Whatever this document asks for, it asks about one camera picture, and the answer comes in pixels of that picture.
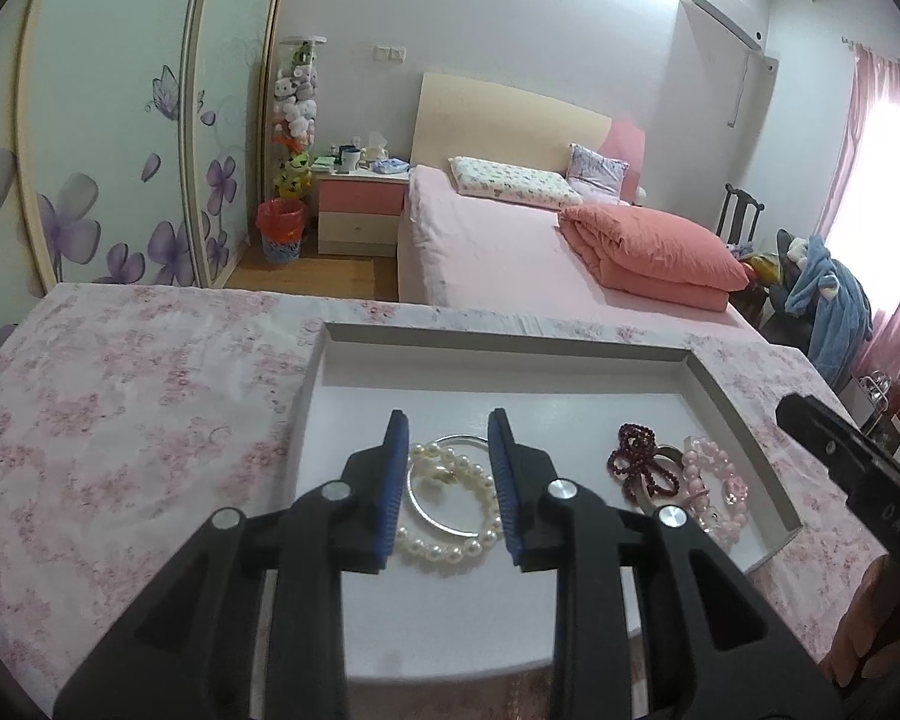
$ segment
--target white box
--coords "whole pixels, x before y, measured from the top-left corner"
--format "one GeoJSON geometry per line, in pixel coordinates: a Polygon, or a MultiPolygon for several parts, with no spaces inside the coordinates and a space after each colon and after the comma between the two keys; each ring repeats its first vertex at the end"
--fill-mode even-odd
{"type": "MultiPolygon", "coordinates": [[[[557,472],[630,508],[607,473],[624,422],[682,446],[708,436],[751,486],[751,525],[730,553],[742,570],[768,560],[800,528],[754,437],[685,349],[482,333],[327,324],[296,409],[288,500],[336,479],[353,452],[379,445],[393,409],[410,441],[487,435],[506,409],[514,437],[546,450],[557,472]]],[[[466,450],[478,461],[480,450],[466,450]]],[[[437,515],[476,526],[475,502],[453,490],[437,515]]],[[[634,588],[628,623],[638,632],[634,588]]],[[[462,680],[547,664],[556,573],[520,574],[503,543],[477,562],[423,565],[395,553],[379,576],[343,576],[346,665],[352,680],[462,680]]]]}

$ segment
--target blue clothing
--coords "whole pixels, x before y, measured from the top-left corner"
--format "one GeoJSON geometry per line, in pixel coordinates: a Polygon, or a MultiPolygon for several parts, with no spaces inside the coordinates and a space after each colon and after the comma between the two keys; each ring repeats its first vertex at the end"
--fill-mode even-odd
{"type": "Polygon", "coordinates": [[[785,310],[801,316],[818,291],[810,350],[807,357],[823,381],[838,391],[850,376],[850,364],[864,341],[874,334],[869,300],[853,274],[839,260],[830,259],[823,238],[813,235],[807,245],[807,264],[790,291],[785,310]],[[832,290],[837,293],[832,298],[832,290]]]}

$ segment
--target white patterned pillow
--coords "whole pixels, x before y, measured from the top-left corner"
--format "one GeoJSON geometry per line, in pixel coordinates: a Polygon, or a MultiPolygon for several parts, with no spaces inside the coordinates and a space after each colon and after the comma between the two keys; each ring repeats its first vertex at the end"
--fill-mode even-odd
{"type": "Polygon", "coordinates": [[[599,190],[592,199],[595,202],[619,203],[620,189],[624,185],[624,176],[629,162],[622,159],[611,159],[598,154],[579,143],[570,143],[570,165],[567,167],[568,181],[586,181],[599,190]]]}
{"type": "Polygon", "coordinates": [[[554,211],[583,202],[562,175],[547,170],[473,157],[451,157],[450,170],[457,180],[457,191],[471,197],[489,197],[554,211]]]}

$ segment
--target mug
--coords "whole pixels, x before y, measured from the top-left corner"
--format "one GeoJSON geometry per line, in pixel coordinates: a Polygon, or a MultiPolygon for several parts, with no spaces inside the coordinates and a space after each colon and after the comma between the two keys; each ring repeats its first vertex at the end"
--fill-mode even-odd
{"type": "Polygon", "coordinates": [[[357,162],[360,162],[360,149],[357,146],[340,147],[340,169],[338,172],[357,170],[357,162]]]}

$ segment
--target butterfly decal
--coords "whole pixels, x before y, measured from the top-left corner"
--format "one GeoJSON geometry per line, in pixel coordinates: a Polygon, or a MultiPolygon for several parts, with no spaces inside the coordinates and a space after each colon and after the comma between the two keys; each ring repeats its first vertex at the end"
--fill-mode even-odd
{"type": "MultiPolygon", "coordinates": [[[[151,111],[154,108],[171,122],[178,122],[180,119],[180,84],[169,65],[164,65],[159,79],[154,79],[154,99],[146,104],[146,110],[151,111]]],[[[197,95],[197,113],[202,110],[203,90],[200,90],[197,95]]],[[[206,111],[200,120],[207,127],[213,127],[217,120],[217,114],[213,111],[206,111]]]]}

